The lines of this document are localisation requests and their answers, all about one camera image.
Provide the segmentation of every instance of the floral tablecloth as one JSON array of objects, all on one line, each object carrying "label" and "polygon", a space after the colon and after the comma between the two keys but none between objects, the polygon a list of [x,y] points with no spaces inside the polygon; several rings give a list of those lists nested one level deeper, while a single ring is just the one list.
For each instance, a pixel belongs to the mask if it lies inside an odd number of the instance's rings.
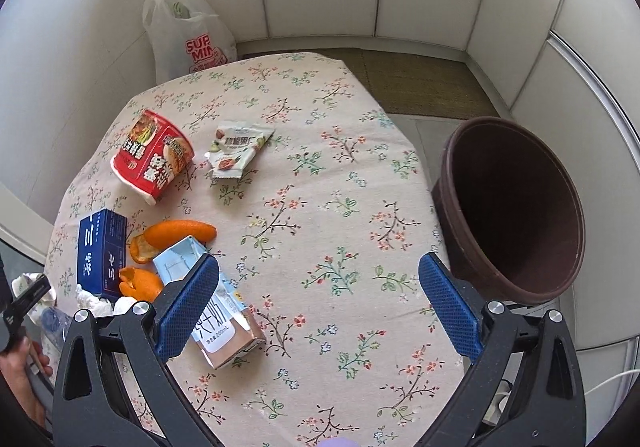
[{"label": "floral tablecloth", "polygon": [[[143,109],[171,120],[196,158],[151,207],[109,159]],[[222,120],[273,127],[239,180],[211,180]],[[129,237],[166,218],[218,228],[211,253],[251,303],[267,343],[213,371],[188,342],[168,366],[228,447],[413,446],[449,400],[462,361],[417,282],[444,256],[414,148],[340,61],[295,53],[235,62],[133,98],[63,199],[46,273],[73,313],[78,225],[107,207]],[[122,361],[142,423],[158,431]]]}]

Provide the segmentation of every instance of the floor mat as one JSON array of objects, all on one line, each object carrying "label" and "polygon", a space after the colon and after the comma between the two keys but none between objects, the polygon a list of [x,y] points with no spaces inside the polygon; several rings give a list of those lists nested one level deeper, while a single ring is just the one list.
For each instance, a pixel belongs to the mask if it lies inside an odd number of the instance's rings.
[{"label": "floor mat", "polygon": [[357,48],[309,51],[344,61],[386,112],[460,120],[498,116],[463,62]]}]

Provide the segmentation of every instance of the white cable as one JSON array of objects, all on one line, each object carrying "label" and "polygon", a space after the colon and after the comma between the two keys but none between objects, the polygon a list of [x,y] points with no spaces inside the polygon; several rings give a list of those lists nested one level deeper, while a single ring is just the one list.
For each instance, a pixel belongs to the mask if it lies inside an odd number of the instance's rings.
[{"label": "white cable", "polygon": [[591,389],[588,390],[584,394],[584,396],[586,397],[589,393],[592,393],[596,389],[601,388],[606,383],[611,382],[611,380],[619,379],[620,377],[624,377],[625,375],[630,375],[631,373],[640,373],[640,369],[629,369],[628,371],[623,371],[622,373],[618,373],[617,375],[613,375],[613,377],[611,377],[610,379],[607,379],[604,382],[600,382],[596,387],[591,387]]}]

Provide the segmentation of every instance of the trash can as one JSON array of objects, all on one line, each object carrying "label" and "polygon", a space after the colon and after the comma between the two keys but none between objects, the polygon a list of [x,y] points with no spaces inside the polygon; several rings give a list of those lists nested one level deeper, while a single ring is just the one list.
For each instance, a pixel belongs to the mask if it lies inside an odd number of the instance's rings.
[{"label": "trash can", "polygon": [[556,155],[518,124],[462,123],[447,141],[433,200],[452,274],[486,299],[540,304],[578,275],[580,198]]}]

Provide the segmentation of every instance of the red paper cup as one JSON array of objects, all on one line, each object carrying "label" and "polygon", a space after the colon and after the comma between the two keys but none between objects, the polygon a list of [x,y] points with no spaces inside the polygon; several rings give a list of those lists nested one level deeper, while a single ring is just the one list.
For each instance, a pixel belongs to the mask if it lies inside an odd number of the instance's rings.
[{"label": "red paper cup", "polygon": [[149,205],[155,205],[193,156],[193,147],[174,124],[145,109],[127,141],[111,158],[111,168]]}]

